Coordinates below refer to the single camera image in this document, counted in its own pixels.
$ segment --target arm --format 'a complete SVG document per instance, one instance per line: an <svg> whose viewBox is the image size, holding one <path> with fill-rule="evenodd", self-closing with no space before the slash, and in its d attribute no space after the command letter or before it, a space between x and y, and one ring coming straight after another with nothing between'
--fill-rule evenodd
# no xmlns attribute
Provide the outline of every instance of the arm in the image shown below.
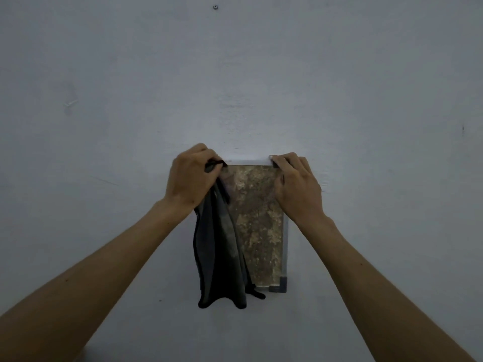
<svg viewBox="0 0 483 362"><path fill-rule="evenodd" d="M197 206L222 168L198 144L174 161L165 197L135 225L0 317L0 361L73 360L166 236Z"/></svg>
<svg viewBox="0 0 483 362"><path fill-rule="evenodd" d="M322 209L321 189L304 157L273 156L276 195L327 267L377 362L474 362L459 345L357 252Z"/></svg>

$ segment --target wall surface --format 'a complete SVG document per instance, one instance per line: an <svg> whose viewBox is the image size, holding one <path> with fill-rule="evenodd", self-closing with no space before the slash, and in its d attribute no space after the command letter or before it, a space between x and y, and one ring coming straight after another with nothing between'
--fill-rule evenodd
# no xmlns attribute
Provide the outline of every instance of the wall surface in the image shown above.
<svg viewBox="0 0 483 362"><path fill-rule="evenodd" d="M0 0L0 312L139 219L201 141L307 156L345 237L483 360L482 31L483 0ZM87 361L372 360L293 224L287 294L198 309L194 220Z"/></svg>

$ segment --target mottled brown surface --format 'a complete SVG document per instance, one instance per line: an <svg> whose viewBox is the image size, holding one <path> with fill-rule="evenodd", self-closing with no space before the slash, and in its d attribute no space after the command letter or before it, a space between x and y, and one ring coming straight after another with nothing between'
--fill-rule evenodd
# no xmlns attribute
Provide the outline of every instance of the mottled brown surface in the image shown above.
<svg viewBox="0 0 483 362"><path fill-rule="evenodd" d="M271 166L230 165L221 178L231 196L230 213L244 249L252 281L278 285L281 274L283 212L275 200Z"/></svg>

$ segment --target hand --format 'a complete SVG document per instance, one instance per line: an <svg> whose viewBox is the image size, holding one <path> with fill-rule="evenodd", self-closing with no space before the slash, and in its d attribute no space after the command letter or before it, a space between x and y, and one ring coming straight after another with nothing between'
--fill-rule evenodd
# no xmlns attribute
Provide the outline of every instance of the hand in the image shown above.
<svg viewBox="0 0 483 362"><path fill-rule="evenodd" d="M291 152L270 157L281 169L275 180L275 198L297 226L325 217L322 190L305 157Z"/></svg>
<svg viewBox="0 0 483 362"><path fill-rule="evenodd" d="M221 160L221 157L203 143L180 153L173 161L163 201L186 211L186 215L199 205L223 167L217 164L205 173L209 159Z"/></svg>

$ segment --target black rag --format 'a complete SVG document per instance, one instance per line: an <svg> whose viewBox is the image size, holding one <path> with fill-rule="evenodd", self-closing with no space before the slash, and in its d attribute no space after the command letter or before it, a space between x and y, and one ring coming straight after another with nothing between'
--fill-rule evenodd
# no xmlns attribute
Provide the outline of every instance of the black rag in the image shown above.
<svg viewBox="0 0 483 362"><path fill-rule="evenodd" d="M209 161L205 172L209 173L222 160ZM264 299L255 291L245 256L228 212L230 196L220 178L216 179L203 201L195 208L196 229L193 238L195 260L198 267L202 296L200 308L207 308L219 298L226 297L238 308L246 307L246 294Z"/></svg>

